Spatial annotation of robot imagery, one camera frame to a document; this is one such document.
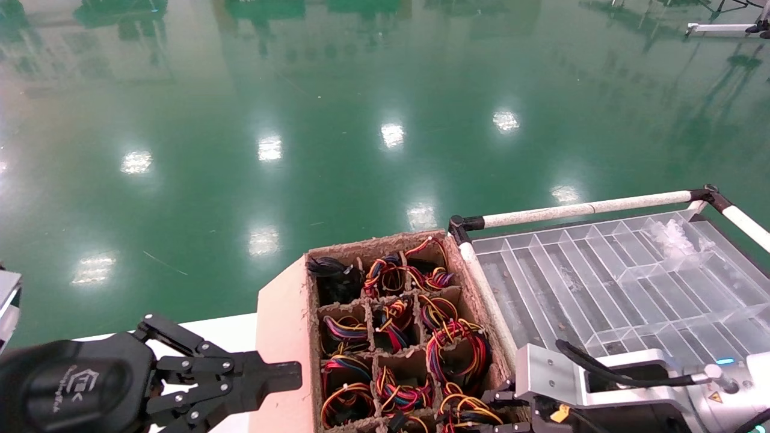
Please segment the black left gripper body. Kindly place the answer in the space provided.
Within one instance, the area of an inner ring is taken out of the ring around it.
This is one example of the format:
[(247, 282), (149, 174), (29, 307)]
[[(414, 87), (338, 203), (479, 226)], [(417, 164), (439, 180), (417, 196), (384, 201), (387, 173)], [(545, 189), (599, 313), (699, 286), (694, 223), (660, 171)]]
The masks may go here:
[(145, 432), (152, 349), (129, 333), (5, 352), (3, 432)]

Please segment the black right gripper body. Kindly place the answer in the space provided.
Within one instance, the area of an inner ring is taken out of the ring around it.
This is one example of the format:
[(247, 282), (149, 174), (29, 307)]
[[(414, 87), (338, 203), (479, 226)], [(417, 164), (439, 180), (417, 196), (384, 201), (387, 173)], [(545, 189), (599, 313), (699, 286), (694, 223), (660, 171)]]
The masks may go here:
[(530, 399), (533, 432), (602, 432), (583, 406), (550, 397)]

